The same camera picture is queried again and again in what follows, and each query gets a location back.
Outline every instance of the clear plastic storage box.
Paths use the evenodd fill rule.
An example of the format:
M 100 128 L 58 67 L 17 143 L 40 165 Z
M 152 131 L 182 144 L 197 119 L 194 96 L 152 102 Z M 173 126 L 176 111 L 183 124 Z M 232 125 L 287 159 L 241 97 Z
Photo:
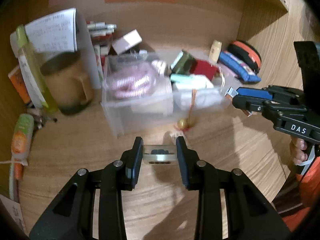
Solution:
M 168 78 L 160 78 L 158 84 L 166 82 L 167 89 L 157 90 L 152 94 L 135 98 L 115 99 L 109 93 L 107 78 L 122 68 L 139 62 L 152 62 L 155 59 L 164 60 L 169 68 L 181 50 L 161 50 L 148 54 L 123 54 L 109 56 L 104 68 L 102 86 L 102 107 L 113 135 L 143 130 L 149 127 L 160 126 L 165 123 L 176 123 L 181 118 L 187 118 L 192 101 L 192 90 L 172 91 Z M 195 58 L 207 60 L 208 56 L 199 51 L 188 51 Z M 225 98 L 225 93 L 230 87 L 237 89 L 241 83 L 234 77 L 230 70 L 221 65 L 225 84 L 220 84 L 211 89 L 196 91 L 195 104 L 192 116 L 203 111 L 217 111 L 225 109 L 230 101 Z

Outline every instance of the handle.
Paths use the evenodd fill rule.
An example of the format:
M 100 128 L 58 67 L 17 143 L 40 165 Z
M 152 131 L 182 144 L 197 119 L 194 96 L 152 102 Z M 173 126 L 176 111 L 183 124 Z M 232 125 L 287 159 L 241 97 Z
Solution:
M 296 165 L 297 166 L 296 173 L 300 175 L 304 175 L 308 171 L 313 159 L 316 158 L 315 144 L 307 142 L 307 149 L 304 150 L 303 152 L 308 155 L 308 159 L 302 162 L 301 164 Z
M 85 105 L 93 98 L 93 91 L 90 83 L 90 79 L 87 73 L 79 73 L 79 75 L 74 76 L 76 80 L 79 80 L 82 84 L 84 90 L 85 101 L 81 102 L 81 105 Z

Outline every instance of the orange sleeve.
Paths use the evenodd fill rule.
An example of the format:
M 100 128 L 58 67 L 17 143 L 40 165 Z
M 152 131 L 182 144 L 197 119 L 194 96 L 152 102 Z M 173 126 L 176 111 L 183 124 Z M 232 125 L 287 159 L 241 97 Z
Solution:
M 23 166 L 20 163 L 14 164 L 14 177 L 16 180 L 22 180 Z
M 302 222 L 304 217 L 308 214 L 310 208 L 304 208 L 299 210 L 297 213 L 282 218 L 282 220 L 285 222 L 287 227 L 290 229 L 290 231 L 294 231 L 298 225 Z
M 296 174 L 298 181 L 302 175 Z M 311 207 L 320 195 L 320 158 L 311 166 L 303 181 L 300 183 L 300 195 L 304 206 Z

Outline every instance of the wooden wall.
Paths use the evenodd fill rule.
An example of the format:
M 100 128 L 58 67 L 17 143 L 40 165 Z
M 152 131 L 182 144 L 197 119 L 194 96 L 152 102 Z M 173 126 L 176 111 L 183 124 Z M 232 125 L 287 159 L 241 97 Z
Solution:
M 11 159 L 13 129 L 24 111 L 23 101 L 8 78 L 18 64 L 10 46 L 10 34 L 28 23 L 28 0 L 12 0 L 0 12 L 0 161 Z M 0 194 L 8 196 L 9 164 L 0 164 Z
M 248 41 L 262 58 L 261 88 L 269 84 L 302 89 L 294 41 L 319 41 L 307 21 L 303 0 L 285 0 L 289 12 L 257 0 L 246 0 L 238 39 Z

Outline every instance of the green bottle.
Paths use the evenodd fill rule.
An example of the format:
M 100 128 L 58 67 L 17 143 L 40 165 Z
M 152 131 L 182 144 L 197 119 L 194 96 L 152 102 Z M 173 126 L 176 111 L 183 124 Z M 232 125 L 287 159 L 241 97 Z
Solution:
M 20 68 L 24 70 L 32 86 L 34 93 L 41 101 L 42 107 L 49 113 L 58 111 L 58 105 L 53 99 L 40 72 L 40 66 L 36 60 L 31 43 L 28 41 L 23 25 L 17 27 L 18 60 Z

